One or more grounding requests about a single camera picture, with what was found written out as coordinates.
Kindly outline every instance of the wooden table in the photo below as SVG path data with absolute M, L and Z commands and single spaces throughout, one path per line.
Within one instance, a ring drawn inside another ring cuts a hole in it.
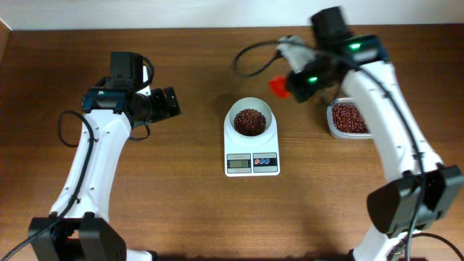
M 433 148 L 463 169 L 464 26 L 356 26 L 378 34 L 391 54 L 403 94 Z M 32 217 L 45 217 L 72 164 L 57 138 L 57 117 L 80 111 L 82 96 L 109 73 L 111 51 L 134 51 L 156 67 L 152 87 L 174 86 L 182 115 L 128 142 L 110 200 L 110 224 L 133 249 L 187 257 L 317 257 L 346 253 L 370 226 L 366 196 L 385 184 L 372 141 L 336 140 L 324 108 L 280 100 L 268 90 L 276 62 L 250 79 L 230 64 L 243 47 L 309 28 L 12 32 L 0 70 L 0 254 L 22 241 Z M 246 58 L 245 69 L 272 49 Z M 223 121 L 240 98 L 266 101 L 278 122 L 281 174 L 228 178 Z M 65 135 L 78 140 L 80 123 Z M 464 193 L 438 233 L 464 249 Z M 444 244 L 415 239 L 413 254 L 457 260 Z M 30 246 L 14 260 L 34 260 Z

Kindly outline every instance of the green light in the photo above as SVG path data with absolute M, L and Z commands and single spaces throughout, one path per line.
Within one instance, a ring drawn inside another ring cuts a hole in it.
M 317 78 L 317 77 L 311 77 L 311 78 L 307 79 L 307 81 L 308 81 L 309 83 L 315 83 L 315 82 L 318 81 L 318 78 Z
M 351 50 L 358 50 L 360 47 L 361 47 L 361 43 L 353 43 L 353 44 L 350 44 L 349 47 L 351 48 Z

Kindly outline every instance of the red bean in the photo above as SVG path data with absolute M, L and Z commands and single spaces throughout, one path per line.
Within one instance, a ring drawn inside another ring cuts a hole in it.
M 266 117 L 255 109 L 244 109 L 235 116 L 233 127 L 245 136 L 260 135 L 266 129 Z
M 337 104 L 332 107 L 332 118 L 335 128 L 345 133 L 369 133 L 359 110 L 348 104 Z

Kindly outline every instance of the white backdrop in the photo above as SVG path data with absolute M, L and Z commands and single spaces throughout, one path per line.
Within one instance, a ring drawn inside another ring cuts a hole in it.
M 464 22 L 464 0 L 0 0 L 14 30 L 307 25 L 342 5 L 352 25 Z

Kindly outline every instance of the digital kitchen scale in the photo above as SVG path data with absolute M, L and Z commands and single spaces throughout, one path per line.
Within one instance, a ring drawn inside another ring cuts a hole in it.
M 255 109 L 266 118 L 266 129 L 258 136 L 245 136 L 233 127 L 235 116 L 244 109 Z M 229 177 L 278 175 L 277 122 L 269 106 L 257 98 L 237 101 L 224 120 L 224 169 Z

